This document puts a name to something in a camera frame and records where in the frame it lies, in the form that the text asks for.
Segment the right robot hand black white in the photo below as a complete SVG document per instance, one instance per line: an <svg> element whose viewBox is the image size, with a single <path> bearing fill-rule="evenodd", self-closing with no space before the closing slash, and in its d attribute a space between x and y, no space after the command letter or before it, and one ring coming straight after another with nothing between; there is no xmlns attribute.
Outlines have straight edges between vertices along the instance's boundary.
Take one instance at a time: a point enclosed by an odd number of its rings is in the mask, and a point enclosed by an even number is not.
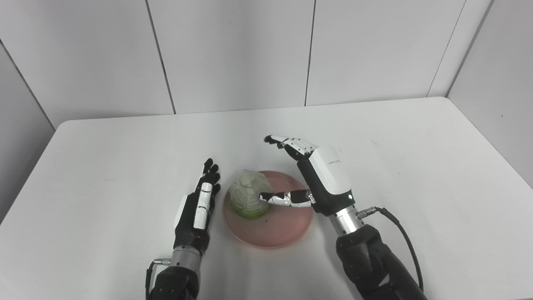
<svg viewBox="0 0 533 300"><path fill-rule="evenodd" d="M264 141L284 149L296 161L308 189L261 192L259 200L287 207L312 207L326 217L355 205L351 183L333 147L316 146L301 138L267 135Z"/></svg>

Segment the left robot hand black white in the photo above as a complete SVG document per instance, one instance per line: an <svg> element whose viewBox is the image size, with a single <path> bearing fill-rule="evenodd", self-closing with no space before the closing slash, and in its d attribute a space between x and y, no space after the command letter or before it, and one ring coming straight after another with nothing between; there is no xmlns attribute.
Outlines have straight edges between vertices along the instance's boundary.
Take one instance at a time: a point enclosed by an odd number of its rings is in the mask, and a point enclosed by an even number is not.
<svg viewBox="0 0 533 300"><path fill-rule="evenodd" d="M184 195L177 212L173 248L190 246L205 254L210 235L209 223L215 207L215 198L221 190L219 166L212 158L205 161L202 175L193 192Z"/></svg>

